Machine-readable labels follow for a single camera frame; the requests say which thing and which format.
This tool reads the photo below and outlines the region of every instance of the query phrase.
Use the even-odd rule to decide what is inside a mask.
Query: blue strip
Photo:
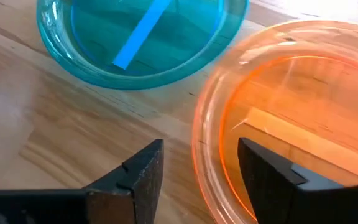
[[[125,45],[118,52],[112,62],[113,64],[123,69],[128,67],[170,2],[171,0],[154,0],[142,20],[137,24],[131,36],[129,36]]]

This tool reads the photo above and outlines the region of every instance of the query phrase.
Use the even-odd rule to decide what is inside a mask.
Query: wood grain
[[[282,2],[251,1],[233,44],[265,26],[310,17]],[[353,9],[358,13],[358,3]],[[349,15],[358,22],[358,14]],[[211,66],[152,90],[89,85],[47,53],[35,22],[35,0],[0,0],[0,189],[81,187],[163,138],[156,223],[213,223],[190,149],[196,99]]]

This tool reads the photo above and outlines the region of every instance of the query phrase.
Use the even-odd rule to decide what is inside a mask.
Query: black plastic piece
[[[358,224],[358,186],[325,180],[246,138],[238,157],[259,224]]]
[[[82,189],[0,190],[0,224],[152,224],[162,174],[159,139]]]

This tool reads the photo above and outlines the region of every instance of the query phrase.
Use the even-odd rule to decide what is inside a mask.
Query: wooden surface
[[[236,39],[292,19],[358,22],[358,1],[254,0],[247,18]],[[156,223],[213,223],[190,149],[193,110],[210,66],[152,90],[89,85],[47,53],[35,0],[0,0],[0,189],[81,187],[163,138]]]

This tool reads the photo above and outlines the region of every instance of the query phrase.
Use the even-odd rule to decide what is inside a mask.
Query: blue glass bowl
[[[231,42],[247,0],[38,0],[52,57],[107,88],[144,89],[197,72]]]

